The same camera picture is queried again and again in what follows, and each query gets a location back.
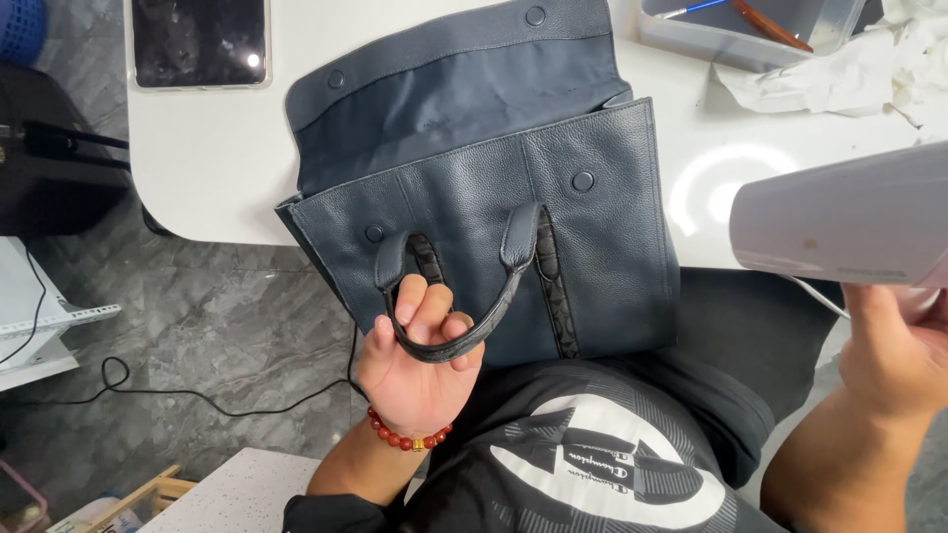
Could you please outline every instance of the marble floor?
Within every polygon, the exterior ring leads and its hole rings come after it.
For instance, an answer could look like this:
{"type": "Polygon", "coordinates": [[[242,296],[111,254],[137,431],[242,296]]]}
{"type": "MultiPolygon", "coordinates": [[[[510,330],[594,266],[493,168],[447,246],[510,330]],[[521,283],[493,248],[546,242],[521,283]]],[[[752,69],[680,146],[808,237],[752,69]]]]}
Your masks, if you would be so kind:
{"type": "MultiPolygon", "coordinates": [[[[47,4],[49,40],[37,68],[65,88],[98,133],[128,138],[121,0],[47,4]]],[[[35,243],[37,260],[73,304],[123,310],[64,337],[81,369],[13,396],[88,397],[109,356],[128,362],[135,387],[196,389],[232,411],[280,408],[344,375],[353,323],[297,248],[157,237],[138,209],[131,194],[86,234],[35,243]]],[[[809,409],[838,384],[832,355],[845,338],[841,324],[821,358],[827,364],[809,409]]],[[[36,484],[58,519],[173,463],[200,479],[247,446],[321,458],[364,406],[345,385],[290,413],[247,418],[227,418],[192,397],[107,394],[81,407],[4,412],[9,448],[0,458],[36,484]]],[[[808,408],[778,427],[765,456],[808,408]]],[[[754,482],[744,492],[755,500],[754,482]]],[[[907,510],[909,531],[948,531],[946,414],[925,442],[907,510]]]]}

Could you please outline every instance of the white hair dryer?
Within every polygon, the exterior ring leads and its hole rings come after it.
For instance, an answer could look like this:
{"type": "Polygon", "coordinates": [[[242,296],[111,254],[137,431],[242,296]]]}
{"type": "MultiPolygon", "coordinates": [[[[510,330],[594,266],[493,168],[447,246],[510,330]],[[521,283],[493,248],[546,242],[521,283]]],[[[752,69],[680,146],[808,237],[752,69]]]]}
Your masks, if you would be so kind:
{"type": "Polygon", "coordinates": [[[748,183],[730,232],[753,270],[948,287],[948,142],[748,183]]]}

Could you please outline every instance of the leather handle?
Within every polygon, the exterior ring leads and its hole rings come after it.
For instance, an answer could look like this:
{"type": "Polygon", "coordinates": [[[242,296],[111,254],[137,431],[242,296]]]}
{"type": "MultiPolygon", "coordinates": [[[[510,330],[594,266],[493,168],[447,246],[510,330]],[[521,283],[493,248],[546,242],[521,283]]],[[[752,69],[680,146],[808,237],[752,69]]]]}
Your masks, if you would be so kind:
{"type": "Polygon", "coordinates": [[[494,331],[517,294],[523,272],[534,260],[538,220],[542,210],[543,204],[531,202],[511,211],[501,241],[501,263],[507,272],[501,294],[474,327],[457,339],[442,344],[427,345],[410,340],[405,328],[394,319],[398,284],[405,277],[405,250],[412,248],[414,252],[416,247],[410,247],[410,243],[412,240],[417,241],[419,236],[424,238],[424,235],[403,231],[382,242],[375,257],[375,287],[385,299],[385,309],[392,317],[392,328],[398,343],[410,356],[426,363],[447,362],[473,350],[494,331]]]}

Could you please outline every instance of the red beaded bracelet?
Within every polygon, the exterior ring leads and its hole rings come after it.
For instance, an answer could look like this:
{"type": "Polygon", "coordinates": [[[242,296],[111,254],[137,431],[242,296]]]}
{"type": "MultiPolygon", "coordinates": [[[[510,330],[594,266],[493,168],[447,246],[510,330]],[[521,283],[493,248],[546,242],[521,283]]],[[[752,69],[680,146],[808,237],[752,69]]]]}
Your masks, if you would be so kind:
{"type": "Polygon", "coordinates": [[[434,435],[427,436],[425,438],[416,438],[410,439],[408,437],[400,436],[398,433],[390,431],[385,427],[385,424],[382,423],[382,419],[378,417],[378,414],[375,412],[375,409],[372,406],[369,406],[369,418],[371,419],[370,424],[372,429],[378,431],[378,438],[382,440],[389,441],[389,446],[399,447],[404,451],[424,451],[431,450],[435,446],[445,442],[447,434],[451,432],[451,429],[454,427],[453,424],[448,424],[443,430],[435,433],[434,435]]]}

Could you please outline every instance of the blue basket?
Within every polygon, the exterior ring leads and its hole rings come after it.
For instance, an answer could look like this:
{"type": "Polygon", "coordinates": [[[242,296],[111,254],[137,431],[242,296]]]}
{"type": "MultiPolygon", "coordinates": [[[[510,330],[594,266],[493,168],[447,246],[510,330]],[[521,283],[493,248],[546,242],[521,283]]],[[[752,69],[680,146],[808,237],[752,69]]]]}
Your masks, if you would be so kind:
{"type": "Polygon", "coordinates": [[[46,41],[43,0],[0,0],[0,60],[30,66],[46,41]]]}

